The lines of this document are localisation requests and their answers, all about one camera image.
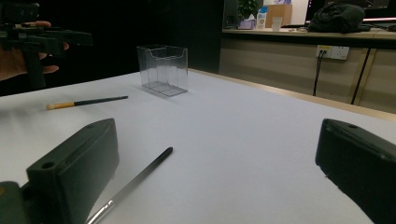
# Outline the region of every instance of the clear acrylic holder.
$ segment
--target clear acrylic holder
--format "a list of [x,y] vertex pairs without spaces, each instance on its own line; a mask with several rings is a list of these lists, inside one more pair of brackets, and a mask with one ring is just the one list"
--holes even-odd
[[142,86],[166,96],[188,90],[187,49],[147,45],[137,47]]

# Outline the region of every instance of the electrical cable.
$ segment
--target electrical cable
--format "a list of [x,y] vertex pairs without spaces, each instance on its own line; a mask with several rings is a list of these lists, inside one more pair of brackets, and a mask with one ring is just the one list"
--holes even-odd
[[321,60],[323,58],[323,55],[326,53],[326,50],[321,50],[318,55],[318,60],[317,60],[317,75],[315,77],[315,85],[314,85],[314,92],[312,93],[313,96],[317,95],[317,85],[318,85],[318,78],[319,78],[319,73],[320,73],[320,64]]

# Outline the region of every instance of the black stylus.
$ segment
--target black stylus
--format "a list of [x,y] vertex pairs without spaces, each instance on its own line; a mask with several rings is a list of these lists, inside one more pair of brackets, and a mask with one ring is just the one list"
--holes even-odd
[[102,206],[93,216],[88,218],[85,224],[97,223],[102,217],[110,211],[117,203],[120,203],[140,182],[143,181],[157,166],[161,164],[173,151],[172,147],[167,148],[157,159],[155,159],[148,167],[146,167],[140,174],[132,179],[125,187],[123,187],[110,201]]

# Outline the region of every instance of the black cable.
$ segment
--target black cable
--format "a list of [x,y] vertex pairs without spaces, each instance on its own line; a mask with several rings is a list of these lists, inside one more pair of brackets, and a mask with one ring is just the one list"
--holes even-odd
[[320,64],[321,60],[323,58],[323,55],[326,53],[326,50],[321,50],[318,55],[318,60],[317,60],[317,75],[315,77],[315,85],[314,85],[314,93],[312,94],[313,96],[317,95],[317,85],[318,85],[318,78],[319,78],[319,73],[320,73]]
[[361,73],[359,75],[358,83],[356,84],[355,91],[353,92],[352,101],[350,102],[352,105],[355,104],[356,96],[358,95],[359,85],[361,84],[361,78],[363,77],[364,69],[367,64],[367,60],[369,59],[371,49],[367,50],[366,57],[364,58],[363,67],[361,68]]

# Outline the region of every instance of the black device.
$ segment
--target black device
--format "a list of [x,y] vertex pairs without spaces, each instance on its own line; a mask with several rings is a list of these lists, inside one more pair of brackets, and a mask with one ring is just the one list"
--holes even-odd
[[119,162],[114,119],[83,127],[28,167],[21,188],[0,182],[0,223],[85,223]]
[[33,25],[38,7],[35,3],[0,1],[0,45],[3,50],[22,51],[30,85],[35,90],[46,87],[38,52],[63,58],[64,42],[92,45],[91,34]]
[[396,32],[396,25],[388,26],[388,31],[389,32]]
[[309,24],[318,10],[332,3],[362,7],[365,13],[363,23],[396,22],[396,1],[394,0],[308,0],[305,24]]
[[374,223],[396,223],[396,145],[354,124],[325,119],[316,164]]

